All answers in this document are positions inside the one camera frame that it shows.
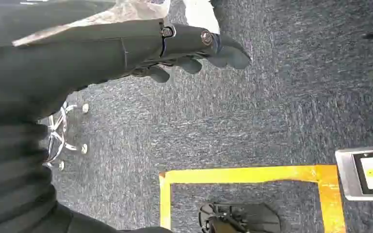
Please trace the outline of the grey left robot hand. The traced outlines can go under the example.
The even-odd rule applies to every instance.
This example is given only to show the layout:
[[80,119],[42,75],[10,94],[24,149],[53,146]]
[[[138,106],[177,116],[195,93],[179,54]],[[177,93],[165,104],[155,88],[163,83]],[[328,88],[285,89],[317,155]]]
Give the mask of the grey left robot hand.
[[199,60],[244,69],[250,57],[234,39],[161,19],[74,27],[16,47],[0,47],[0,124],[33,122],[58,111],[92,84],[134,75],[163,83],[162,66],[198,73]]

